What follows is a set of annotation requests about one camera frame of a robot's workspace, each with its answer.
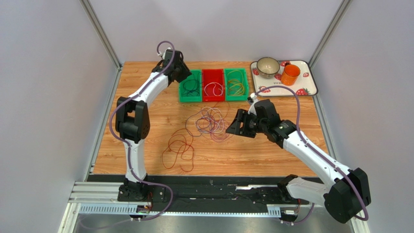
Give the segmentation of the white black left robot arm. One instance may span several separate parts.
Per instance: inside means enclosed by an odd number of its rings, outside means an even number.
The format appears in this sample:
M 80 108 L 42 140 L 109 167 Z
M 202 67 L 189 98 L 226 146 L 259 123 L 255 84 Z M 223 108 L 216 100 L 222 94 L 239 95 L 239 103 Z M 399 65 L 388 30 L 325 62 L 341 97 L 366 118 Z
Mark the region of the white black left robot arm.
M 120 97 L 110 120 L 115 122 L 111 133 L 125 146 L 127 172 L 119 187 L 119 201 L 144 201 L 149 187 L 144 162 L 145 139 L 150 131 L 149 107 L 156 97 L 172 82 L 184 81 L 192 73 L 184 62 L 181 51 L 166 49 L 162 60 L 152 69 L 147 81 L 128 97 Z

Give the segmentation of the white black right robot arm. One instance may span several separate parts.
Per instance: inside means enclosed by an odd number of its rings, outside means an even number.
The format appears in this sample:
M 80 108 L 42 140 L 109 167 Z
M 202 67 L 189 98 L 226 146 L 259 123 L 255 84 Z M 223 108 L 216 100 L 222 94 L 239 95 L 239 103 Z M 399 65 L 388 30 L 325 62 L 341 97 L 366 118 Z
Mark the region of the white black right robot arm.
M 347 223 L 371 203 L 366 172 L 334 160 L 292 121 L 282 120 L 270 100 L 251 102 L 249 110 L 238 109 L 226 133 L 250 138 L 262 133 L 301 160 L 321 180 L 316 183 L 296 175 L 287 176 L 277 184 L 285 200 L 302 199 L 323 205 L 340 223 Z

